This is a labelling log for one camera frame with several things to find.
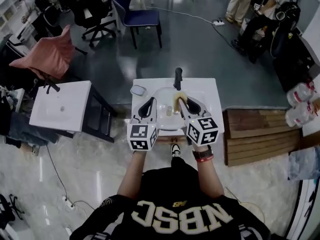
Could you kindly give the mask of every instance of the black cable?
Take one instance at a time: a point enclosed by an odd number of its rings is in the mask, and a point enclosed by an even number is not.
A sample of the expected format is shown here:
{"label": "black cable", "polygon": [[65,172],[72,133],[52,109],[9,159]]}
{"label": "black cable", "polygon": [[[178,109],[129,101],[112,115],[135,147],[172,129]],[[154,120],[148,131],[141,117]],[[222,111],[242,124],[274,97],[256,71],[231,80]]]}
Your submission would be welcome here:
{"label": "black cable", "polygon": [[224,36],[223,34],[221,34],[218,30],[216,30],[215,25],[214,25],[214,21],[216,21],[216,19],[213,19],[213,20],[211,21],[211,25],[212,25],[213,29],[215,30],[215,32],[217,32],[217,33],[219,34],[219,36],[221,36],[221,37],[223,38],[223,40],[227,43],[228,46],[230,46],[232,49],[234,49],[234,50],[236,51],[237,49],[235,49],[235,48],[229,43],[229,41],[225,38],[225,36]]}
{"label": "black cable", "polygon": [[61,184],[62,184],[62,186],[63,186],[63,188],[64,188],[65,198],[68,199],[68,193],[67,193],[66,187],[65,187],[65,185],[63,184],[63,182],[62,182],[62,180],[61,180],[61,178],[60,178],[60,176],[59,176],[59,173],[57,172],[57,169],[56,169],[56,166],[55,166],[54,161],[52,160],[52,157],[51,157],[51,154],[50,154],[48,145],[46,145],[46,149],[48,150],[49,157],[50,157],[50,159],[51,159],[51,162],[52,162],[53,168],[54,168],[54,170],[55,170],[55,172],[56,172],[56,175],[58,176],[58,178],[59,178],[59,180],[60,180],[60,182],[61,182]]}
{"label": "black cable", "polygon": [[87,204],[92,210],[95,210],[95,208],[93,208],[90,204],[88,204],[86,201],[82,201],[82,200],[73,202],[73,204],[71,204],[71,207],[73,207],[74,204],[75,204],[75,203],[78,203],[78,202],[85,203],[85,204]]}

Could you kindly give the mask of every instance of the pink chair back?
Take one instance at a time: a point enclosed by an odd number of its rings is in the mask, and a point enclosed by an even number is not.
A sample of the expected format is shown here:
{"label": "pink chair back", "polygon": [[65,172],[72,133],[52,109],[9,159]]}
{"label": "pink chair back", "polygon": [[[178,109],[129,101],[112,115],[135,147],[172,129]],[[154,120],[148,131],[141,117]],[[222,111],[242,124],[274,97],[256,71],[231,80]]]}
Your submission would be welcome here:
{"label": "pink chair back", "polygon": [[75,47],[70,36],[70,25],[67,25],[60,36],[41,38],[27,56],[16,59],[9,65],[30,69],[40,79],[44,77],[38,71],[61,79],[69,69],[74,54]]}

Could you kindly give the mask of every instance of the white sink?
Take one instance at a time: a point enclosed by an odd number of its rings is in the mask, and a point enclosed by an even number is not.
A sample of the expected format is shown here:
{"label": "white sink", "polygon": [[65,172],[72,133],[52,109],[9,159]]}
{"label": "white sink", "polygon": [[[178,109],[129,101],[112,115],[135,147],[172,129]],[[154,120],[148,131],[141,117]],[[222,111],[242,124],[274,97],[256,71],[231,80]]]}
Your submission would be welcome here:
{"label": "white sink", "polygon": [[[132,96],[132,109],[153,96],[157,100],[157,127],[161,129],[159,136],[184,135],[181,130],[184,127],[184,121],[180,113],[172,114],[172,116],[166,114],[168,106],[173,108],[173,96],[177,92],[173,88],[174,78],[135,79],[133,84],[144,87],[146,93],[144,96]],[[181,91],[202,102],[211,113],[219,132],[225,132],[218,89],[214,78],[183,78]]]}
{"label": "white sink", "polygon": [[91,88],[90,81],[57,84],[56,92],[48,86],[38,89],[30,125],[64,131],[81,132],[87,100]]}

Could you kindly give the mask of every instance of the tiled floor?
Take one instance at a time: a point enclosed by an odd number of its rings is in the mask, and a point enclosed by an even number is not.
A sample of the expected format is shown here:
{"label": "tiled floor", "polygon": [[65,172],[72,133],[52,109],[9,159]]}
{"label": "tiled floor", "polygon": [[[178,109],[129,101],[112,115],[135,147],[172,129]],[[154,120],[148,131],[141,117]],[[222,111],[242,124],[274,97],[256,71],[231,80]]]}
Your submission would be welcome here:
{"label": "tiled floor", "polygon": [[[199,16],[209,21],[223,18],[230,0],[154,0],[155,7]],[[130,104],[130,88],[135,78],[174,77],[175,68],[183,69],[189,78],[215,78],[222,108],[287,107],[285,93],[266,52],[256,64],[230,48],[210,23],[201,19],[160,11],[162,44],[160,49],[156,28],[140,28],[135,50],[130,31],[122,27],[117,38],[105,36],[89,47],[90,35],[81,39],[85,29],[74,23],[72,12],[62,25],[71,24],[72,41],[89,51],[78,54],[71,70],[84,80],[91,80],[111,104]],[[236,38],[239,28],[225,21],[216,27],[226,40]]]}
{"label": "tiled floor", "polygon": [[[121,120],[114,122],[115,144],[95,139],[84,133],[74,139],[61,137],[50,144],[51,157],[67,190],[68,198],[87,201],[94,208],[114,195],[131,159],[126,127]],[[72,211],[62,201],[65,195],[51,163],[46,147],[40,155],[24,156],[18,149],[0,145],[0,192],[18,196],[25,210],[25,221],[37,240],[67,240],[65,227],[75,230],[92,212],[85,203],[77,203]],[[288,155],[236,167],[224,165],[223,139],[212,146],[214,165],[224,187],[241,202],[258,205],[265,224],[279,235],[284,234],[296,203],[298,182],[288,181]],[[182,146],[182,157],[196,167],[191,148]],[[144,170],[170,166],[170,147],[156,144],[148,153]]]}

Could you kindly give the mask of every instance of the dark green floor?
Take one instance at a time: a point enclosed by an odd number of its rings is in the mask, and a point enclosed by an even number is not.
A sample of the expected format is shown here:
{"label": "dark green floor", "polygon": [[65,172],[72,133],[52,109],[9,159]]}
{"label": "dark green floor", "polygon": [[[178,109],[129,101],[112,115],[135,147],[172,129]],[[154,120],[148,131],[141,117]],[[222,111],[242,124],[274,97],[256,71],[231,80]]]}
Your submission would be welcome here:
{"label": "dark green floor", "polygon": [[[188,13],[209,21],[223,17],[230,0],[154,0],[154,6]],[[71,24],[73,43],[89,51],[77,54],[71,71],[90,80],[111,104],[130,104],[130,88],[135,78],[174,77],[175,68],[183,69],[188,78],[215,78],[223,109],[236,107],[286,107],[285,93],[272,67],[268,52],[256,64],[248,61],[219,36],[213,27],[200,19],[160,11],[162,44],[156,28],[140,28],[136,36],[138,49],[132,44],[128,29],[117,38],[105,36],[94,49],[81,39],[84,28],[73,21],[73,14],[64,15],[63,25]],[[226,22],[216,27],[230,42],[239,28]]]}

